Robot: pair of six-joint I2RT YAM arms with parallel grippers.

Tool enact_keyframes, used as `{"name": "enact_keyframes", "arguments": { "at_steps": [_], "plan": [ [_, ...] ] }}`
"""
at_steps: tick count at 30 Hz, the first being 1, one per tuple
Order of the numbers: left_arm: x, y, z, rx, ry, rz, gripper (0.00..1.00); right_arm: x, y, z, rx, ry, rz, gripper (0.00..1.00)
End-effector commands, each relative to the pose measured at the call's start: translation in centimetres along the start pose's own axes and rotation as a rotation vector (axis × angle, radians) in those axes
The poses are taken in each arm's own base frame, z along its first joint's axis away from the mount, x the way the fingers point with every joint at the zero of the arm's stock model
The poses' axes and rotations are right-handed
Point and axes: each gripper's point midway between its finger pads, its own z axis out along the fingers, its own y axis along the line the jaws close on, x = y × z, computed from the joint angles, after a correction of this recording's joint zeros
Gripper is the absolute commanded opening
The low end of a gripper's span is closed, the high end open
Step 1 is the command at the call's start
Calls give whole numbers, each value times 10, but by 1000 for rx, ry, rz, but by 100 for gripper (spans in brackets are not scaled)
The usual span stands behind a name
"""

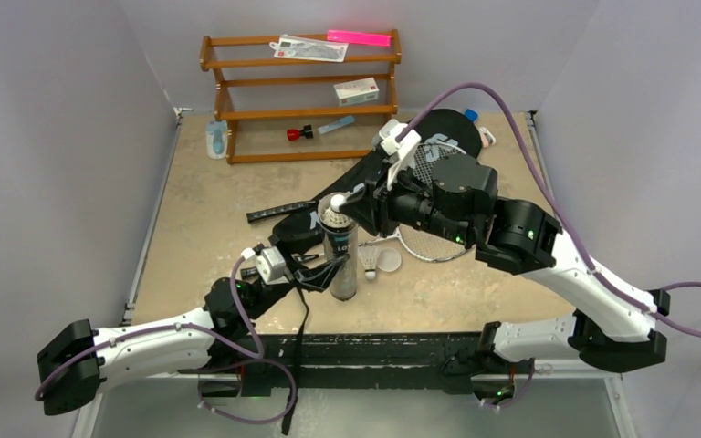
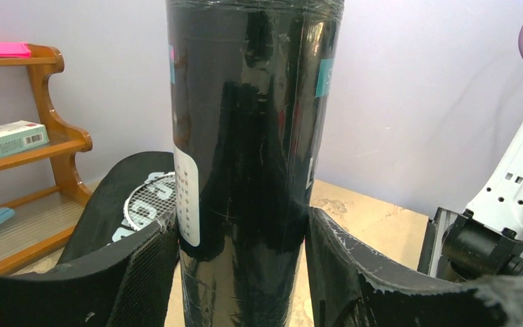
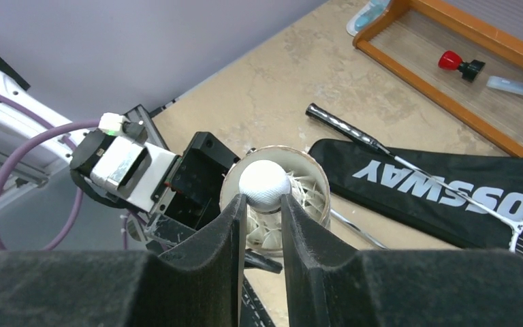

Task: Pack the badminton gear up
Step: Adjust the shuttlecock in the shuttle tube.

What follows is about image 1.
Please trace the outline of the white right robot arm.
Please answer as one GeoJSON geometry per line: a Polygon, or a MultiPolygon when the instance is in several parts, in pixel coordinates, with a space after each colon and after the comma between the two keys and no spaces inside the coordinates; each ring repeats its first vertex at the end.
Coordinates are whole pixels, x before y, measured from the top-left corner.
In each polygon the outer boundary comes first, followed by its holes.
{"type": "Polygon", "coordinates": [[[495,169],[456,154],[435,162],[426,185],[411,172],[394,182],[387,176],[378,172],[361,191],[333,196],[331,208],[373,235],[390,235],[407,225],[462,245],[477,261],[538,283],[574,308],[560,318],[486,324],[476,346],[483,369],[578,359],[598,370],[625,373],[665,361],[667,339],[652,314],[668,311],[669,295],[620,280],[604,286],[599,265],[578,253],[556,218],[530,201],[499,195],[495,169]]]}

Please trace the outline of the black shuttlecock tube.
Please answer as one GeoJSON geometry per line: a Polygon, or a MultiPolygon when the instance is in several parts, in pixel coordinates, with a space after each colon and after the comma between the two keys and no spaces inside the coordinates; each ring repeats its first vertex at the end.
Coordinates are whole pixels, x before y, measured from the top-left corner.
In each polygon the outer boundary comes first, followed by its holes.
{"type": "Polygon", "coordinates": [[[329,286],[329,292],[340,301],[353,298],[357,292],[357,224],[340,211],[347,197],[346,193],[330,193],[319,201],[317,210],[325,256],[328,260],[340,260],[329,286]]]}

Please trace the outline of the white feather shuttlecock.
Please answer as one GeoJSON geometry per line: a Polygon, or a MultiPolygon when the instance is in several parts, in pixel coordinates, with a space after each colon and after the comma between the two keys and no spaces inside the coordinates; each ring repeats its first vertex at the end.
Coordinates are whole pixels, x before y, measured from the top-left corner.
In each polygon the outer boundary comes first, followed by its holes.
{"type": "Polygon", "coordinates": [[[331,193],[322,198],[318,205],[319,223],[332,232],[346,232],[353,227],[353,221],[340,208],[346,203],[345,193],[331,193]]]}

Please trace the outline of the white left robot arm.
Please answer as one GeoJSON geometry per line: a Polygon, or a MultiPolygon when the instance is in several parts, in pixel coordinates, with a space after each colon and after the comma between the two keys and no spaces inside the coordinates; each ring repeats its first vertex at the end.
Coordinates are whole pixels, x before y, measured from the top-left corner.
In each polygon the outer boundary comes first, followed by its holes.
{"type": "Polygon", "coordinates": [[[340,255],[308,268],[274,247],[247,248],[200,307],[139,326],[72,322],[37,354],[40,383],[34,398],[46,415],[60,415],[123,383],[161,373],[276,365],[256,333],[255,318],[293,289],[326,290],[349,263],[348,255],[340,255]]]}

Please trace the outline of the black racket bag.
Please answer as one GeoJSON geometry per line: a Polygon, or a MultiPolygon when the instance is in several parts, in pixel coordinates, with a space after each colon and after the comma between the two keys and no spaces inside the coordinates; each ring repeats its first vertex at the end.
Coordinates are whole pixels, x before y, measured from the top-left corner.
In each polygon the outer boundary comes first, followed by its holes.
{"type": "MultiPolygon", "coordinates": [[[[414,130],[427,145],[455,146],[467,155],[477,158],[481,151],[481,134],[466,116],[453,109],[433,109],[415,126],[414,130]]],[[[317,192],[312,199],[319,201],[332,193],[362,192],[365,183],[387,183],[388,157],[376,149],[367,153],[333,183],[317,192]]],[[[373,223],[372,196],[365,194],[358,203],[349,206],[351,217],[367,234],[377,236],[380,230],[373,223]]],[[[323,231],[315,209],[287,215],[276,223],[268,242],[292,254],[303,254],[321,243],[323,231]]]]}

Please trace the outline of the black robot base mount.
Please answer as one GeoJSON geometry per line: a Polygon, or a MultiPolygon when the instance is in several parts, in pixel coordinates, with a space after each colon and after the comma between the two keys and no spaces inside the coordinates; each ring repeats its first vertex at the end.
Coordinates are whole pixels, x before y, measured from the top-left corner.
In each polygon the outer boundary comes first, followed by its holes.
{"type": "Polygon", "coordinates": [[[262,336],[266,358],[287,367],[300,389],[433,390],[508,399],[530,376],[531,359],[493,350],[497,324],[480,331],[262,336]]]}

